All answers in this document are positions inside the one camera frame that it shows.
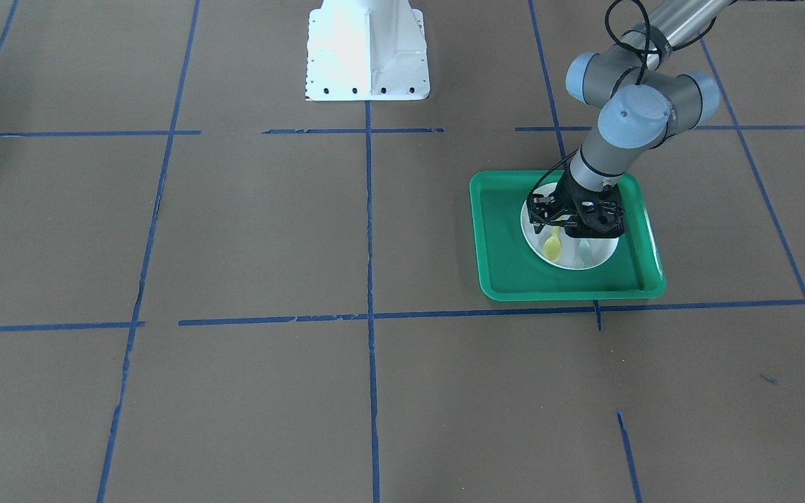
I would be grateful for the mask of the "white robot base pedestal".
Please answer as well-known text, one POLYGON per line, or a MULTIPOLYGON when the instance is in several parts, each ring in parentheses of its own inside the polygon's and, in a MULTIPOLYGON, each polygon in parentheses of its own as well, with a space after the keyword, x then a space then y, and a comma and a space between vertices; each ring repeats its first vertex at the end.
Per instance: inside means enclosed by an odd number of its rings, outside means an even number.
POLYGON ((324 1, 307 19, 305 99, 425 100, 425 20, 409 1, 324 1))

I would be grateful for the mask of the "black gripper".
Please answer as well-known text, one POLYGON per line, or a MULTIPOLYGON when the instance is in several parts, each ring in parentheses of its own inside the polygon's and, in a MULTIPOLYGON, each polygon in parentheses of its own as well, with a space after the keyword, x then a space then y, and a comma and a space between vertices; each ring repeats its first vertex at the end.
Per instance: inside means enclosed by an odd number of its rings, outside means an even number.
POLYGON ((536 184, 527 204, 534 233, 541 233, 545 224, 572 238, 619 238, 626 232, 620 189, 587 190, 569 172, 562 173, 549 196, 541 195, 536 184))

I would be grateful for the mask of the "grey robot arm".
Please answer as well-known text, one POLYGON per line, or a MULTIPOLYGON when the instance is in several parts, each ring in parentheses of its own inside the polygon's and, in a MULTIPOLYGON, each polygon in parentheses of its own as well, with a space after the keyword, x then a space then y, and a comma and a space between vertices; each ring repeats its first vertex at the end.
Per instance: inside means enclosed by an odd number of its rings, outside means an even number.
POLYGON ((604 53, 572 61, 566 89, 572 98, 597 108, 597 123, 575 152, 559 163, 556 187, 525 198, 528 227, 541 233, 561 227, 569 238, 614 239, 624 233, 618 187, 644 153, 706 123, 718 111, 721 92, 709 74, 665 75, 660 68, 681 49, 710 31, 727 1, 665 1, 648 10, 622 35, 608 31, 604 53))

